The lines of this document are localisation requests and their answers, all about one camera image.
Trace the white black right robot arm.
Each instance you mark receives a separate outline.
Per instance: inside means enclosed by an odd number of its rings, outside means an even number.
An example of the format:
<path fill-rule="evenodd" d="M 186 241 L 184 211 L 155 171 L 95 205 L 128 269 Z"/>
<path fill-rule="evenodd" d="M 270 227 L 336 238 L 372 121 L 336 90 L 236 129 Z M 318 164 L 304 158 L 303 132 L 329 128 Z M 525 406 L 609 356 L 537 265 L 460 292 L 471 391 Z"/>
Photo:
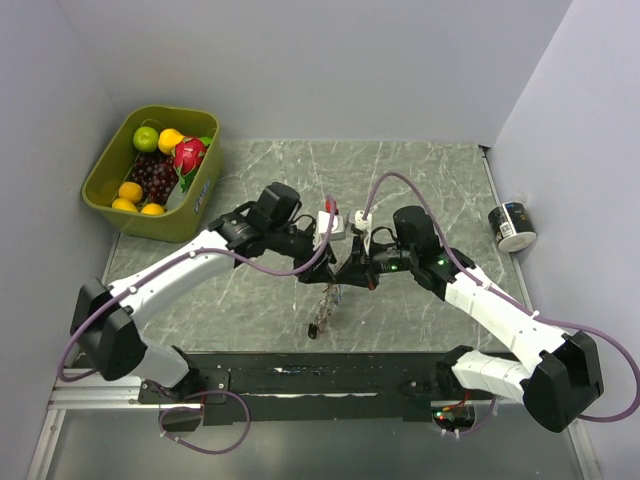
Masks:
<path fill-rule="evenodd" d="M 383 274 L 408 271 L 418 285 L 488 330 L 513 359 L 484 354 L 469 346 L 447 352 L 436 364 L 435 380 L 448 398 L 480 390 L 522 404 L 544 428 L 559 433 L 603 392 L 595 341 L 536 320 L 458 250 L 446 251 L 432 218 L 419 206 L 393 215 L 393 240 L 374 242 L 363 211 L 347 214 L 345 231 L 352 251 L 340 267 L 340 284 L 373 290 Z"/>

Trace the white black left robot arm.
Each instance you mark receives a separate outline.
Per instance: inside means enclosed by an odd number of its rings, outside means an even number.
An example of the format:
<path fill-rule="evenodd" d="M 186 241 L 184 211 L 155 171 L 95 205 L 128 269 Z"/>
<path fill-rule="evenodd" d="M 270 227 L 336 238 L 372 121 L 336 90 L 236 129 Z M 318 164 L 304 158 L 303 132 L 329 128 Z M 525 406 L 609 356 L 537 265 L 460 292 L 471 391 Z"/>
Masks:
<path fill-rule="evenodd" d="M 161 385 L 174 401 L 191 399 L 200 383 L 198 366 L 180 348 L 145 338 L 144 325 L 204 281 L 240 265 L 281 276 L 281 271 L 256 263 L 267 251 L 291 258 L 288 273 L 301 282 L 329 282 L 336 201 L 327 197 L 314 227 L 305 230 L 294 224 L 300 205 L 297 191 L 274 182 L 257 200 L 221 215 L 182 248 L 141 272 L 109 285 L 97 279 L 84 284 L 71 344 L 80 347 L 106 381 L 135 375 Z"/>

